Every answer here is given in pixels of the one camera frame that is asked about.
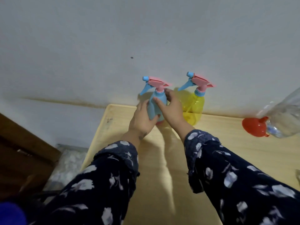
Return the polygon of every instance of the dark blue patterned sleeve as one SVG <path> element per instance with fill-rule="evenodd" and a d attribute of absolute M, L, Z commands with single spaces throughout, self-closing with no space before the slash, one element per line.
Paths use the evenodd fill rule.
<path fill-rule="evenodd" d="M 136 148 L 127 141 L 110 144 L 45 207 L 35 225 L 120 225 L 138 175 Z"/>
<path fill-rule="evenodd" d="M 223 224 L 298 224 L 300 193 L 224 147 L 218 138 L 191 131 L 185 139 L 189 184 L 205 191 Z"/>

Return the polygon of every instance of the wooden table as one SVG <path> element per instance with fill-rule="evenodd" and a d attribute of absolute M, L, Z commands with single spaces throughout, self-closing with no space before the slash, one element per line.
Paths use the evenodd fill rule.
<path fill-rule="evenodd" d="M 136 107 L 107 106 L 82 167 L 103 147 L 128 130 Z M 195 128 L 218 137 L 221 143 L 259 169 L 300 190 L 295 169 L 300 168 L 300 138 L 257 138 L 242 128 L 242 119 L 202 115 Z M 154 127 L 139 149 L 137 189 L 124 224 L 221 224 L 205 193 L 194 194 L 188 184 L 183 145 L 169 126 Z"/>

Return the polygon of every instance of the spray bottle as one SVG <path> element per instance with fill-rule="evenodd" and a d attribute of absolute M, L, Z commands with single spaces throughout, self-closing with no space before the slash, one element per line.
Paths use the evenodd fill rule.
<path fill-rule="evenodd" d="M 212 85 L 208 80 L 194 74 L 193 72 L 187 72 L 187 76 L 189 77 L 189 80 L 180 87 L 178 91 L 191 86 L 198 86 L 195 92 L 182 104 L 183 117 L 189 124 L 195 125 L 201 118 L 206 89 L 215 87 L 215 85 Z"/>
<path fill-rule="evenodd" d="M 156 103 L 153 101 L 153 97 L 156 97 L 160 99 L 164 104 L 167 105 L 167 97 L 165 95 L 165 90 L 164 88 L 167 86 L 171 86 L 171 84 L 168 84 L 161 79 L 157 77 L 152 77 L 152 76 L 143 76 L 143 81 L 146 82 L 146 85 L 140 95 L 143 95 L 146 91 L 148 91 L 151 88 L 155 88 L 155 91 L 153 92 L 152 96 L 150 97 L 147 111 L 148 111 L 148 116 L 149 119 L 152 120 L 156 115 L 160 115 L 159 120 L 157 121 L 156 124 L 159 124 L 163 122 L 164 117 L 159 109 L 159 107 L 156 105 Z"/>

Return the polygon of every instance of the yellow spray bottle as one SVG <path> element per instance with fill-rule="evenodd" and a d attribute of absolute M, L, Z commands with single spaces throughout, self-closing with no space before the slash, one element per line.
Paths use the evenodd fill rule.
<path fill-rule="evenodd" d="M 195 125 L 201 118 L 206 89 L 215 87 L 215 85 L 212 85 L 208 80 L 193 72 L 187 72 L 187 76 L 189 77 L 189 80 L 181 86 L 178 91 L 191 86 L 198 86 L 195 92 L 189 96 L 187 101 L 182 103 L 183 117 L 189 124 Z"/>

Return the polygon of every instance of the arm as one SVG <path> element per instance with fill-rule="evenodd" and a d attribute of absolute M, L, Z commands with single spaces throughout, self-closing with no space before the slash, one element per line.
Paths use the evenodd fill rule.
<path fill-rule="evenodd" d="M 139 175 L 137 148 L 157 120 L 149 120 L 147 101 L 139 104 L 128 132 L 100 150 L 47 204 L 35 224 L 122 224 Z"/>
<path fill-rule="evenodd" d="M 234 154 L 217 137 L 195 130 L 183 119 L 174 93 L 167 90 L 166 94 L 170 105 L 159 101 L 157 105 L 184 143 L 189 184 L 194 193 L 205 191 L 224 224 L 298 223 L 297 190 Z"/>

